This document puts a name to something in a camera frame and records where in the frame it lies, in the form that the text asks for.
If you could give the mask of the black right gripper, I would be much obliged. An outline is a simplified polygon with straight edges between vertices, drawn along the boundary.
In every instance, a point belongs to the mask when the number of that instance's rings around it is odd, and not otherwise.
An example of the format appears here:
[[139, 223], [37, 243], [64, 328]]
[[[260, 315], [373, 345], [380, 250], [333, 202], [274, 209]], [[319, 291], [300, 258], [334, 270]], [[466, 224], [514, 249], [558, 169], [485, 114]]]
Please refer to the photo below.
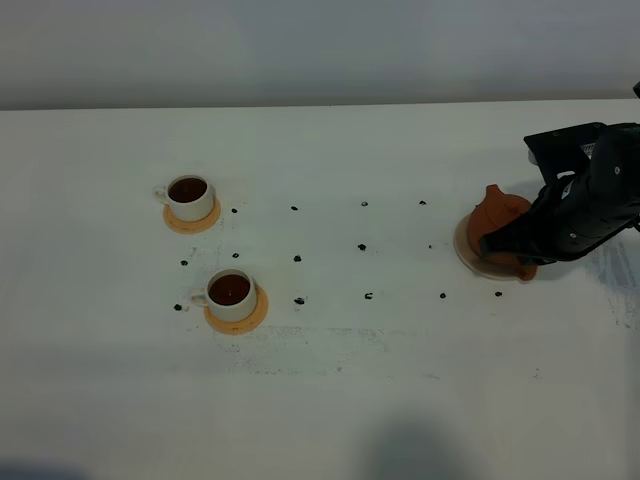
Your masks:
[[481, 254], [514, 254], [522, 265], [574, 261], [633, 225], [639, 216], [639, 125], [606, 125], [589, 166], [545, 184], [531, 214], [483, 235]]

